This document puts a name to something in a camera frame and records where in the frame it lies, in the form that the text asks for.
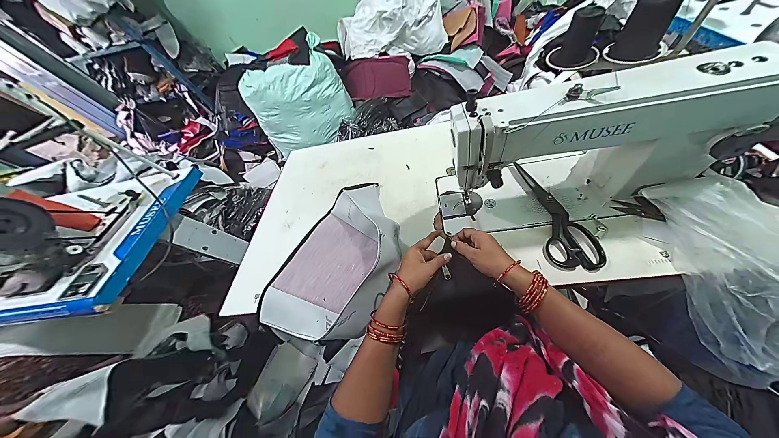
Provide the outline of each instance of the scissors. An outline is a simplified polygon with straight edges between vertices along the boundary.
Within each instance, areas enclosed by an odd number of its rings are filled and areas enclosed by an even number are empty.
[[[571,222],[566,209],[563,208],[562,204],[560,204],[551,193],[544,190],[544,188],[541,187],[521,166],[514,164],[514,167],[516,167],[527,185],[530,186],[530,190],[533,191],[533,194],[538,198],[541,205],[544,206],[552,216],[552,236],[544,246],[544,254],[549,261],[562,269],[574,269],[581,266],[586,270],[598,270],[605,266],[606,252],[603,250],[600,241],[595,238],[590,230],[581,224]],[[575,228],[580,231],[584,237],[590,241],[590,246],[595,250],[597,260],[591,260],[587,253],[584,252],[582,245],[576,240],[573,233],[571,233],[570,228]],[[549,251],[555,244],[562,247],[566,254],[565,260],[557,260]]]

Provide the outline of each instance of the black scissors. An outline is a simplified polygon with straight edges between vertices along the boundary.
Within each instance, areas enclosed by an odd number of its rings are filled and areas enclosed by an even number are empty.
[[[518,164],[515,164],[517,171],[520,173],[522,179],[525,180],[530,190],[538,198],[538,201],[552,216],[552,237],[546,242],[544,246],[544,254],[549,261],[555,266],[562,269],[574,269],[576,267],[583,267],[586,270],[598,270],[606,265],[606,252],[603,250],[601,243],[595,238],[595,236],[581,224],[571,222],[570,216],[565,208],[555,199],[551,193],[544,190],[536,180],[530,176],[524,169]],[[576,240],[576,237],[571,233],[570,228],[579,230],[587,240],[590,241],[590,245],[597,254],[597,260],[590,260],[590,257],[582,249],[582,245]],[[549,251],[552,245],[559,245],[562,247],[566,254],[565,260],[557,260]]]
[[[627,203],[625,201],[613,201],[619,204],[619,207],[612,207],[614,210],[621,211],[623,213],[632,214],[633,216],[645,217],[646,219],[654,219],[656,221],[665,222],[665,215],[652,201],[643,196],[634,197],[637,203]]]

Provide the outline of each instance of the thread spool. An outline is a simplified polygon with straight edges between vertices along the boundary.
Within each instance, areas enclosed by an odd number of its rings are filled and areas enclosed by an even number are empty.
[[[585,6],[574,11],[571,25],[562,39],[562,46],[547,57],[549,66],[562,69],[580,68],[597,60],[598,51],[593,50],[592,42],[605,17],[606,9],[602,6]]]
[[[639,0],[609,50],[609,58],[637,62],[657,56],[660,41],[681,5],[682,0]]]

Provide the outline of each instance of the red and black scarf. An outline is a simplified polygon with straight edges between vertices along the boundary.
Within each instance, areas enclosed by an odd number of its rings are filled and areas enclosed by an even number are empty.
[[[665,415],[641,422],[617,408],[600,384],[521,316],[482,337],[465,367],[467,382],[457,385],[441,438],[560,436],[571,422],[607,438],[696,438]],[[575,420],[576,410],[586,421]]]

